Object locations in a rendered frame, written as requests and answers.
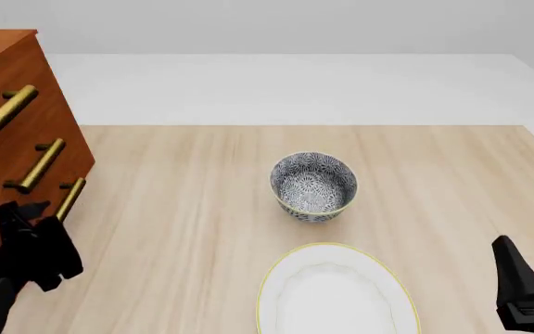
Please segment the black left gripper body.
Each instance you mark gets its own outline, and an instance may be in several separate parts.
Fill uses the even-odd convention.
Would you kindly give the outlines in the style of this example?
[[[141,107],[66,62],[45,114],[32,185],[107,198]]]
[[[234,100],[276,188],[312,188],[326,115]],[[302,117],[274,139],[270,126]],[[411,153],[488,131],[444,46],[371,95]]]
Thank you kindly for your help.
[[[0,277],[12,283],[35,282],[38,278],[35,231],[29,227],[0,233]]]

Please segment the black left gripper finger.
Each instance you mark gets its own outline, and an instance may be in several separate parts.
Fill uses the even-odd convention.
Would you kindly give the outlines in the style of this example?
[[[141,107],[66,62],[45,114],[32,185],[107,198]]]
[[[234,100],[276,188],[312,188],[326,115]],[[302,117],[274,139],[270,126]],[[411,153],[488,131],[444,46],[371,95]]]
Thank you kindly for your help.
[[[81,256],[62,222],[48,216],[34,228],[42,261],[34,282],[42,291],[56,289],[62,279],[69,280],[83,272]]]
[[[35,238],[31,220],[43,216],[49,200],[43,202],[29,202],[18,205],[16,201],[0,205],[0,238],[2,241],[12,241],[14,238]]]

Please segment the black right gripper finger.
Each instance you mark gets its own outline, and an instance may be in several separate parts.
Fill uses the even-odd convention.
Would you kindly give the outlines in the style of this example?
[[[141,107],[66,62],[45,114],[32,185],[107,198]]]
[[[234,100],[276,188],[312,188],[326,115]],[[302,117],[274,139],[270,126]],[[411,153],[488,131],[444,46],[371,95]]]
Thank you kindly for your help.
[[[534,302],[534,271],[508,236],[491,244],[497,269],[496,305]]]

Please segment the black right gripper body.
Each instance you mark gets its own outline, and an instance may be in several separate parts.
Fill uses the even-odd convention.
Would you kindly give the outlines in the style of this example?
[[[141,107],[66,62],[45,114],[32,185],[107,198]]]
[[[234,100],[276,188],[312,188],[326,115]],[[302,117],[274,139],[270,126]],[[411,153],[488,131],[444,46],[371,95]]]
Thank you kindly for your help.
[[[505,330],[534,330],[534,302],[496,301],[496,305]]]

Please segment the white plate with yellow rim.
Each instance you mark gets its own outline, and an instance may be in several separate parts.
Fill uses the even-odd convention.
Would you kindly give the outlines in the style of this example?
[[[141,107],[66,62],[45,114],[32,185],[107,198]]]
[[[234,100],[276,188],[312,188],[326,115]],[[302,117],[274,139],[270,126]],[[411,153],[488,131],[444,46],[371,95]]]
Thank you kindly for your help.
[[[422,334],[413,300],[375,257],[346,244],[290,250],[261,282],[257,334]]]

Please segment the blue patterned bowl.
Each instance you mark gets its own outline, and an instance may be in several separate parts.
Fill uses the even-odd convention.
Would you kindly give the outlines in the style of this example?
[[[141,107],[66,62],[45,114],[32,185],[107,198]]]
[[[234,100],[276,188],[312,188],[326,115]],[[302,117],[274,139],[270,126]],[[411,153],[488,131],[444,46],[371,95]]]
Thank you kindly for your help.
[[[355,199],[358,180],[349,166],[323,152],[296,152],[279,160],[269,176],[280,207],[301,222],[335,219]]]

